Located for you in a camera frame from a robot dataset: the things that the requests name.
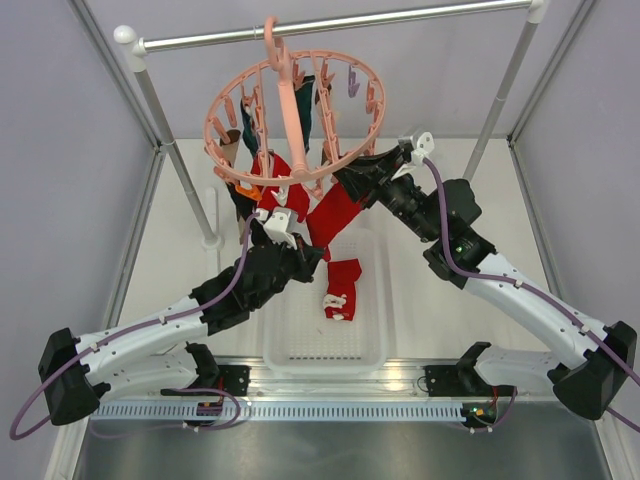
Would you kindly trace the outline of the cream brown sock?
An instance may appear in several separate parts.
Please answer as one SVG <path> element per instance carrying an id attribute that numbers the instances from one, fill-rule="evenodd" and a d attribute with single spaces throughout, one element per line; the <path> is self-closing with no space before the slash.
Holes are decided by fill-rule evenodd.
<path id="1" fill-rule="evenodd" d="M 233 167 L 237 158 L 241 132 L 238 129 L 231 129 L 226 132 L 225 138 L 220 138 L 220 148 L 228 164 Z"/>

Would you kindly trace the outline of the pink round clip hanger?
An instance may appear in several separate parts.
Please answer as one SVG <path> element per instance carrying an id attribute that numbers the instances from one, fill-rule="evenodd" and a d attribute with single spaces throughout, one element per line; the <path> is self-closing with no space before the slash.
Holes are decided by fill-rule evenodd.
<path id="1" fill-rule="evenodd" d="M 214 162 L 214 171 L 222 180 L 236 186 L 236 190 L 254 200 L 259 198 L 261 186 L 288 186 L 315 182 L 309 192 L 317 199 L 323 196 L 322 181 L 337 170 L 348 165 L 360 154 L 372 154 L 386 113 L 386 92 L 381 79 L 367 64 L 358 59 L 331 50 L 300 50 L 291 52 L 284 37 L 273 35 L 278 20 L 275 16 L 266 19 L 264 45 L 267 58 L 252 65 L 233 78 L 215 97 L 204 122 L 204 149 Z M 312 99 L 319 99 L 319 120 L 324 135 L 323 149 L 328 162 L 311 167 L 306 158 L 301 125 L 294 91 L 302 84 L 304 72 L 299 62 L 308 60 L 315 77 Z M 367 135 L 362 143 L 344 154 L 340 152 L 340 140 L 336 129 L 336 114 L 330 100 L 328 85 L 335 74 L 330 70 L 333 62 L 339 61 L 355 68 L 367 77 L 364 100 L 365 113 L 372 118 Z M 270 166 L 268 145 L 268 117 L 264 100 L 264 72 L 272 71 L 276 76 L 279 111 L 289 149 L 291 173 L 287 177 L 274 177 Z M 223 156 L 220 138 L 226 137 L 229 128 L 241 123 L 240 100 L 244 99 L 253 110 L 259 151 L 256 154 L 259 170 L 256 174 L 231 167 Z"/>

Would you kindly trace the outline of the black sock white stripes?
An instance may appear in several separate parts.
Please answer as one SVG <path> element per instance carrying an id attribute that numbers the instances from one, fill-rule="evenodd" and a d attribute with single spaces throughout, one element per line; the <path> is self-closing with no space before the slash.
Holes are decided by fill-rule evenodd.
<path id="1" fill-rule="evenodd" d="M 257 202 L 239 193 L 236 190 L 236 186 L 231 183 L 228 183 L 226 187 L 235 207 L 239 237 L 242 238 L 245 232 L 246 220 L 254 212 Z"/>

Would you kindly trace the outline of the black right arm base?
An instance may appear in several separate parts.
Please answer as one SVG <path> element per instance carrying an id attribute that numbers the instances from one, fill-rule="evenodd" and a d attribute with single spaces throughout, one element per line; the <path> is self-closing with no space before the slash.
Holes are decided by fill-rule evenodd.
<path id="1" fill-rule="evenodd" d="M 487 383 L 475 371 L 480 354 L 490 346 L 490 342 L 476 342 L 453 363 L 426 365 L 428 394 L 432 397 L 510 397 L 513 386 Z"/>

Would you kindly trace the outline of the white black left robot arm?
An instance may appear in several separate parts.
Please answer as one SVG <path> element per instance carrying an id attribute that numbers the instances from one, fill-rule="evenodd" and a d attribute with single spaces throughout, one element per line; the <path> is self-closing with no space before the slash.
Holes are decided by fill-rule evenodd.
<path id="1" fill-rule="evenodd" d="M 218 367 L 201 339 L 247 321 L 290 281 L 312 282 L 325 250 L 295 240 L 244 249 L 189 295 L 132 324 L 80 336 L 68 328 L 52 333 L 38 365 L 50 422 L 71 424 L 103 401 L 146 390 L 214 391 Z"/>

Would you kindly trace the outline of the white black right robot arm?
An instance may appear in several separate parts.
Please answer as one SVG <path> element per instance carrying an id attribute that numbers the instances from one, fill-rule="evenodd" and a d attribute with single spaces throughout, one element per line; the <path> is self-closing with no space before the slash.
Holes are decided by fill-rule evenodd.
<path id="1" fill-rule="evenodd" d="M 467 180 L 443 180 L 425 154 L 408 146 L 357 158 L 335 176 L 351 200 L 363 208 L 381 204 L 430 243 L 423 256 L 440 279 L 498 308 L 546 346 L 534 352 L 475 343 L 456 364 L 463 392 L 550 392 L 574 414 L 598 420 L 624 382 L 639 379 L 636 331 L 579 312 L 515 268 L 473 229 L 482 210 Z"/>

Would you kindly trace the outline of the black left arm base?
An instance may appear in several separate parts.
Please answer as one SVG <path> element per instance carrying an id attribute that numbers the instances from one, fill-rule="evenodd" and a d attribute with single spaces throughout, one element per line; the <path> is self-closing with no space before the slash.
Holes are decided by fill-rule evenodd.
<path id="1" fill-rule="evenodd" d="M 184 352 L 194 361 L 195 379 L 184 387 L 164 388 L 162 396 L 213 395 L 213 390 L 232 396 L 245 396 L 250 383 L 250 368 L 246 365 L 219 365 L 204 344 L 188 343 Z"/>

